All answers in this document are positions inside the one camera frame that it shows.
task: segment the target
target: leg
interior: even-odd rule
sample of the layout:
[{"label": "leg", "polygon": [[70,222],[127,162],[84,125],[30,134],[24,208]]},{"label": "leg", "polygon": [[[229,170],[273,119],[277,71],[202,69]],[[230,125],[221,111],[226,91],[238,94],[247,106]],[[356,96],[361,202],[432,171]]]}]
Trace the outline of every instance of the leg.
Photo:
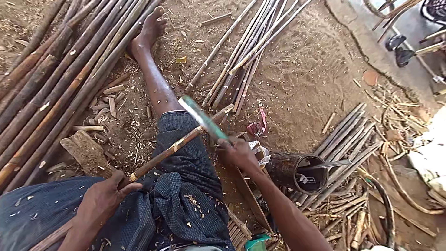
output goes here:
[{"label": "leg", "polygon": [[141,33],[129,45],[130,52],[144,74],[147,94],[158,117],[168,111],[184,110],[170,89],[169,83],[158,70],[150,53],[153,44],[157,37],[164,32],[167,23],[166,19],[157,20],[163,13],[164,9],[157,7],[153,14],[145,20]]}]

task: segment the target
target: bare foot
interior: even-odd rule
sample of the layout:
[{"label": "bare foot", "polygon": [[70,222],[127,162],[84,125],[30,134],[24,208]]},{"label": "bare foot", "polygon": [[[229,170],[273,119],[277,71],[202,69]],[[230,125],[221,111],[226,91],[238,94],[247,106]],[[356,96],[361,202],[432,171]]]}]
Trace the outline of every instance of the bare foot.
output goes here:
[{"label": "bare foot", "polygon": [[137,58],[141,51],[150,51],[157,38],[164,33],[167,19],[158,20],[164,14],[161,6],[156,7],[152,14],[148,15],[142,26],[141,33],[130,41],[128,51]]}]

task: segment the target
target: hand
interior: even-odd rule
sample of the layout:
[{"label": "hand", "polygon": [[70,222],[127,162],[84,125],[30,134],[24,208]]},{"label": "hand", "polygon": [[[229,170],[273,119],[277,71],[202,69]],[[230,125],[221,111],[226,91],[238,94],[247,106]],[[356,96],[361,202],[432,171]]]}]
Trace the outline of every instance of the hand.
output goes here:
[{"label": "hand", "polygon": [[131,183],[118,190],[118,184],[123,178],[124,173],[116,171],[111,178],[92,185],[85,193],[73,218],[73,227],[97,234],[113,216],[122,200],[130,192],[142,188],[140,183]]},{"label": "hand", "polygon": [[227,161],[238,166],[248,175],[260,172],[259,161],[249,148],[246,141],[233,136],[229,137],[232,145],[226,140],[220,139],[219,144],[227,151]]}]

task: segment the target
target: toe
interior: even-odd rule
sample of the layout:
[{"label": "toe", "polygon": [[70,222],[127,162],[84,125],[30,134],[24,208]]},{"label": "toe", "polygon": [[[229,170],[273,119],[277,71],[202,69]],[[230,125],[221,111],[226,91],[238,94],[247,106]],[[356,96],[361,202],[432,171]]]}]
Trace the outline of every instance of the toe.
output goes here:
[{"label": "toe", "polygon": [[164,14],[164,9],[162,6],[158,6],[153,10],[153,15],[155,18],[159,18]]}]

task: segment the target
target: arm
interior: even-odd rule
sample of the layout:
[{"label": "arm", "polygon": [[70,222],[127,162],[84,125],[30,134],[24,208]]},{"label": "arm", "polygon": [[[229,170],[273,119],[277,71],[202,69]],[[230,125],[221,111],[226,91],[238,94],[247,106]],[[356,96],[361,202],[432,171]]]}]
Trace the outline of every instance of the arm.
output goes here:
[{"label": "arm", "polygon": [[295,251],[332,251],[317,227],[260,170],[248,144],[242,139],[232,138],[231,141],[234,146],[221,142],[227,150],[228,159],[256,183],[288,246]]},{"label": "arm", "polygon": [[76,216],[71,219],[73,226],[59,247],[60,251],[87,250],[122,200],[130,192],[142,188],[140,183],[131,183],[118,190],[118,184],[124,177],[122,171],[116,171],[110,179],[98,182],[87,190]]}]

